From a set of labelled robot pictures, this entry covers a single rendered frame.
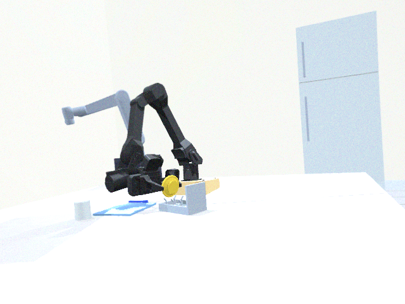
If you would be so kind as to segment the light blue dish rack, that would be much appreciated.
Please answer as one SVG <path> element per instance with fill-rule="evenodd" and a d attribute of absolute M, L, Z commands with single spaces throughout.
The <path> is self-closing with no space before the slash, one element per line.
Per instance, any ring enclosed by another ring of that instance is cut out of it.
<path fill-rule="evenodd" d="M 207 210 L 205 182 L 185 186 L 186 200 L 183 199 L 184 196 L 175 199 L 176 196 L 170 201 L 163 198 L 165 202 L 158 203 L 159 211 L 192 215 Z"/>

